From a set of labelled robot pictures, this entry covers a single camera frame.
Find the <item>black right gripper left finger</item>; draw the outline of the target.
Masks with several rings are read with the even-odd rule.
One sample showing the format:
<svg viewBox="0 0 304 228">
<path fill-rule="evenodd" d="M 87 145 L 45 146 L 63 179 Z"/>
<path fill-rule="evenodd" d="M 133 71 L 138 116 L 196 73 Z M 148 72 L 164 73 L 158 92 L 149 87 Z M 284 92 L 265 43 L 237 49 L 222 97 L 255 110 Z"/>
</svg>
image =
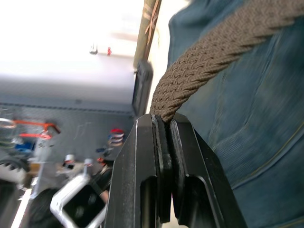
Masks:
<svg viewBox="0 0 304 228">
<path fill-rule="evenodd" d="M 165 123 L 138 118 L 114 161 L 104 226 L 160 228 L 170 221 L 172 161 Z"/>
</svg>

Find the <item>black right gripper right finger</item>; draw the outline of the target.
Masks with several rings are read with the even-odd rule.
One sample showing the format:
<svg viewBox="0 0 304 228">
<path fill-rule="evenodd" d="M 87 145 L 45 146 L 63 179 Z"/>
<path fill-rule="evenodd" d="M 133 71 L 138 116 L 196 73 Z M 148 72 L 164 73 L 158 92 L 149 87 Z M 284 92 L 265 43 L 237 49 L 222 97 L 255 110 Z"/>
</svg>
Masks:
<svg viewBox="0 0 304 228">
<path fill-rule="evenodd" d="M 218 157 L 186 116 L 175 114 L 168 137 L 178 224 L 189 228 L 247 227 Z"/>
</svg>

